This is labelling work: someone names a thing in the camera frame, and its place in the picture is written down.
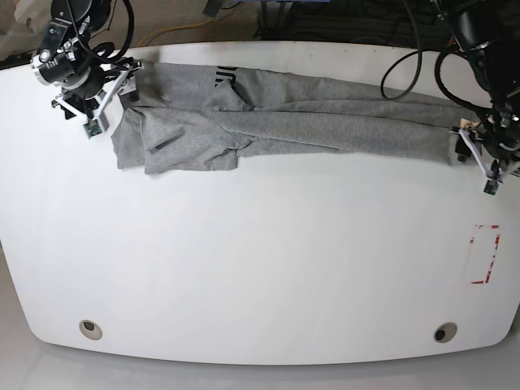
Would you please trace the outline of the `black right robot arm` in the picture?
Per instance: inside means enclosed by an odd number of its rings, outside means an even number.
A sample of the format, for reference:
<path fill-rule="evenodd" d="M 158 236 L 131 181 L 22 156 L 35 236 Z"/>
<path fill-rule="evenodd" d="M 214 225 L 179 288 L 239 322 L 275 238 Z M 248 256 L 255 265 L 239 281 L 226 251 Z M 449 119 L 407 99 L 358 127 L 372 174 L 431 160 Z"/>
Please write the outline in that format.
<path fill-rule="evenodd" d="M 104 111 L 111 99 L 131 83 L 140 62 L 126 55 L 132 43 L 135 15 L 129 1 L 127 32 L 119 51 L 112 42 L 89 46 L 92 33 L 111 15 L 110 1 L 53 1 L 51 21 L 40 47 L 31 58 L 31 68 L 43 85 L 56 85 L 61 94 L 52 101 L 67 119 L 84 119 L 91 134 L 106 130 Z"/>

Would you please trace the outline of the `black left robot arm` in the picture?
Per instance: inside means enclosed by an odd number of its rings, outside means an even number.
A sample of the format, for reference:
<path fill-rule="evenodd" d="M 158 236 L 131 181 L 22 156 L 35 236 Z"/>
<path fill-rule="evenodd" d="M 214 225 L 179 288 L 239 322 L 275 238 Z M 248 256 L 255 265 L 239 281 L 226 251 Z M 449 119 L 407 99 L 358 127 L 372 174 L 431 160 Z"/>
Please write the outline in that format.
<path fill-rule="evenodd" d="M 435 82 L 452 102 L 473 111 L 479 123 L 459 129 L 465 144 L 458 155 L 470 155 L 487 180 L 500 183 L 519 169 L 519 42 L 497 17 L 491 1 L 435 1 L 458 48 L 443 50 L 435 61 Z M 444 59 L 456 54 L 466 59 L 480 87 L 490 98 L 489 108 L 452 94 L 441 80 Z"/>

